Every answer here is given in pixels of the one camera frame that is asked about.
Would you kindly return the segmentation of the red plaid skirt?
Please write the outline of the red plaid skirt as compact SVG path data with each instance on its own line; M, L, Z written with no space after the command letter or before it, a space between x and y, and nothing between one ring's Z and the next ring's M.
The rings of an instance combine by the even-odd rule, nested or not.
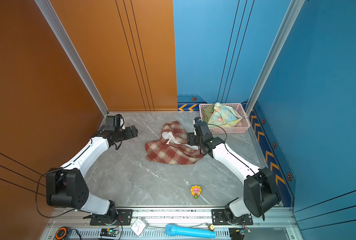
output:
M159 140L145 143L146 159L168 165L193 165L204 156L197 146L188 144L184 127L178 122L165 123Z

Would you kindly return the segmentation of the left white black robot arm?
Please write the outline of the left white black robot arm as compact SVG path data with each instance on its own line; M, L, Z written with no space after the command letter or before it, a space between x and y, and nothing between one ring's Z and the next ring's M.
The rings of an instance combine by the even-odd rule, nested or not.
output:
M119 222L115 202L92 194L84 177L93 163L111 146L118 150L122 142L138 136L135 126L99 130L67 163L46 173L46 202L49 206L71 208L89 213L89 218L102 225Z

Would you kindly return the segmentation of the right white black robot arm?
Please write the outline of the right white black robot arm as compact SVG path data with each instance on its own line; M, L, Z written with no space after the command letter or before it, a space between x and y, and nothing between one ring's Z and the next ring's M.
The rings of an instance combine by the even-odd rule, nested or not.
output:
M214 137L201 118L194 119L194 132L188 133L188 144L196 146L201 154L209 155L225 165L244 185L243 197L225 205L225 217L231 225L242 217L265 217L265 213L282 201L275 174L267 167L259 168L234 152L226 141Z

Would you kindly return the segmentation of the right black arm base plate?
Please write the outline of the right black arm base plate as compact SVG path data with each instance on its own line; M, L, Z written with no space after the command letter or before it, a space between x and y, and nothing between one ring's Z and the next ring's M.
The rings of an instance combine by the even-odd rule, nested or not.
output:
M252 226L254 224L250 214L236 217L230 210L226 209L212 209L211 214L215 226Z

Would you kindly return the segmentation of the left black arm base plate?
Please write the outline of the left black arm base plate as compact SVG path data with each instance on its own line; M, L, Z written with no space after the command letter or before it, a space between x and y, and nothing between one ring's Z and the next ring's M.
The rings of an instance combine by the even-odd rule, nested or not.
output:
M132 221L133 210L132 209L119 209L115 210L113 215L91 215L91 226L129 226Z

